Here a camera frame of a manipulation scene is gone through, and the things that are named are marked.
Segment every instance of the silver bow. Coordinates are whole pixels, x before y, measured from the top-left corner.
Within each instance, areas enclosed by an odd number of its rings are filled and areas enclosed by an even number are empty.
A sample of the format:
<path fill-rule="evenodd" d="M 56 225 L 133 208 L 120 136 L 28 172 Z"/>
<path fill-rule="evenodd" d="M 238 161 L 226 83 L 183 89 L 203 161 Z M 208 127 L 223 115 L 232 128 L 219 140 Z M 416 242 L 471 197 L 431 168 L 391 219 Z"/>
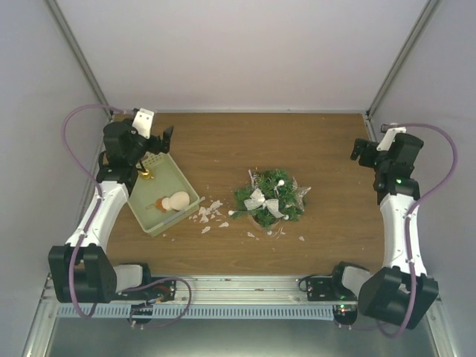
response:
<path fill-rule="evenodd" d="M 254 210 L 259 206 L 268 208 L 269 212 L 276 218 L 284 217 L 280 212 L 280 202 L 278 199 L 266 199 L 265 195 L 259 188 L 257 188 L 250 196 L 250 199 L 245 200 L 245 206 L 247 210 Z"/>

